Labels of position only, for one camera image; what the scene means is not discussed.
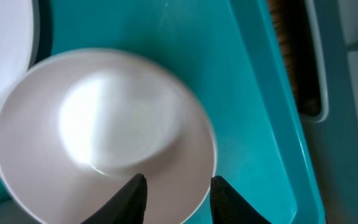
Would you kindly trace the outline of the grey shallow bowl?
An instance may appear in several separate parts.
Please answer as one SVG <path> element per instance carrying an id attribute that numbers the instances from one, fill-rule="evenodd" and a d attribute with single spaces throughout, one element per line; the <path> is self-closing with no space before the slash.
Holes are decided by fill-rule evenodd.
<path id="1" fill-rule="evenodd" d="M 0 224 L 39 224 L 13 200 L 0 203 Z"/>

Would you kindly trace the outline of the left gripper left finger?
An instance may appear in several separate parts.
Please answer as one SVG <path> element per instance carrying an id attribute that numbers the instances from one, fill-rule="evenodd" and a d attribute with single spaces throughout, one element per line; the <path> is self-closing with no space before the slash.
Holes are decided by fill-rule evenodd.
<path id="1" fill-rule="evenodd" d="M 143 224 L 146 206 L 147 179 L 138 173 L 82 224 Z"/>

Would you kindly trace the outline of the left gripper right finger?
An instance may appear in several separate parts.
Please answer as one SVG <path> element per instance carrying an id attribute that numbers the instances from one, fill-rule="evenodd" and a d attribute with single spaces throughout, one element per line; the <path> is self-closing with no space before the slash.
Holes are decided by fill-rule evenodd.
<path id="1" fill-rule="evenodd" d="M 270 224 L 220 175 L 211 179 L 210 209 L 213 224 Z"/>

